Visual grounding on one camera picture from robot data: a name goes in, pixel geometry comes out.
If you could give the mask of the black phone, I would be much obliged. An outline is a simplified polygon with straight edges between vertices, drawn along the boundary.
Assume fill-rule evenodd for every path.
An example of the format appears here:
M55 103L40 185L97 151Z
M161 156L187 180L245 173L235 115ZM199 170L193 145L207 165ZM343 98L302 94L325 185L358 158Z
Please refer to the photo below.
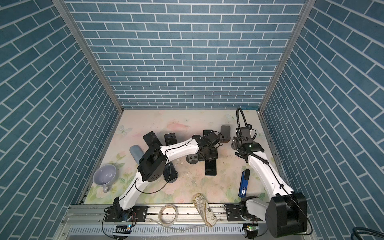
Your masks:
M164 139L166 146L175 145L178 143L175 133L165 134Z
M203 130L203 136L209 136L211 133L213 133L213 130Z

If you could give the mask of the teal-edged phone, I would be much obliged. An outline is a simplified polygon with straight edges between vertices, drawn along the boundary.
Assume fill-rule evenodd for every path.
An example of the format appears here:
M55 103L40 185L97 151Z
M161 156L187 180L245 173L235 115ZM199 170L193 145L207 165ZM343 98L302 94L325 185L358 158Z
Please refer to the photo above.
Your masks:
M205 161L205 175L206 176L216 176L217 175L217 161L216 160L206 160Z

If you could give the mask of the wood-base grey phone stand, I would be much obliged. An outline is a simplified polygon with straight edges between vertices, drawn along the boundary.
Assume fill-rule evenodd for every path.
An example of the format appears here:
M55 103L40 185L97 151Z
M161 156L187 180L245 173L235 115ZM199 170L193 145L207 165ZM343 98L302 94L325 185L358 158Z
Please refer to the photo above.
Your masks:
M220 133L222 135L221 142L228 143L231 140L231 127L228 125L221 126Z

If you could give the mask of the purple-edged phone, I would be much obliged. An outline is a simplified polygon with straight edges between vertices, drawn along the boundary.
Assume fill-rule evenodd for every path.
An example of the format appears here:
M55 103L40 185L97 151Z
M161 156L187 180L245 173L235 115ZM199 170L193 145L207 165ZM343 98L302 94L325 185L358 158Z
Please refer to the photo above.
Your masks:
M172 162L165 165L163 176L164 180L169 184L174 183L178 179L179 174L176 171L175 166Z

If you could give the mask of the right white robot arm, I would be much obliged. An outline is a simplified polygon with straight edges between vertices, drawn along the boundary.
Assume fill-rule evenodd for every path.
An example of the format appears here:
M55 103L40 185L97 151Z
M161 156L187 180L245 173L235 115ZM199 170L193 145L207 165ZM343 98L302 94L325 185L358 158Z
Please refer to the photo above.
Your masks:
M239 204L242 217L252 221L261 219L274 238L305 233L309 219L304 194L287 185L270 165L259 143L234 137L232 148L256 172L270 197L266 202L259 197L242 197Z

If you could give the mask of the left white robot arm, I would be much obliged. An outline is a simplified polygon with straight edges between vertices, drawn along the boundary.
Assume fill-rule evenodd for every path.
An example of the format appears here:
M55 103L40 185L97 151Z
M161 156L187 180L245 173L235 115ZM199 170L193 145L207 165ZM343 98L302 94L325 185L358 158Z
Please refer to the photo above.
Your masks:
M224 143L224 136L217 131L204 130L204 135L194 135L184 142L177 142L176 134L164 135L165 145L162 145L154 132L149 132L143 139L148 150L141 156L138 171L127 190L114 199L107 213L115 220L126 222L133 218L133 207L141 194L151 195L154 192L145 192L149 183L164 177L166 183L173 183L178 173L172 164L173 160L186 157L189 164L198 162L215 163L218 159L218 148Z

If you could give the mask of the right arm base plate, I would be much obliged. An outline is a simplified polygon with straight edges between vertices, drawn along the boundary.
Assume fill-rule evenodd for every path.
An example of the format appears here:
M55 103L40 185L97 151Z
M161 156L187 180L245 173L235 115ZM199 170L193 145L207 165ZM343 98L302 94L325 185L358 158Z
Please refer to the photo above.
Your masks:
M239 205L235 204L225 204L223 206L226 211L227 221L228 222L239 222L239 221L249 221L249 218L246 218L242 212Z

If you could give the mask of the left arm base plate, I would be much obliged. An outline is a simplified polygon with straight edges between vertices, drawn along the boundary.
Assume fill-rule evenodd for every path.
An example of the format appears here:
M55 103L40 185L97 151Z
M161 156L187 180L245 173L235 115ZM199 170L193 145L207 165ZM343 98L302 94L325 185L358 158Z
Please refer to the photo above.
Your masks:
M113 207L107 207L104 209L106 214L105 222L143 223L146 221L148 209L148 206L134 206L132 209L122 211L118 214Z

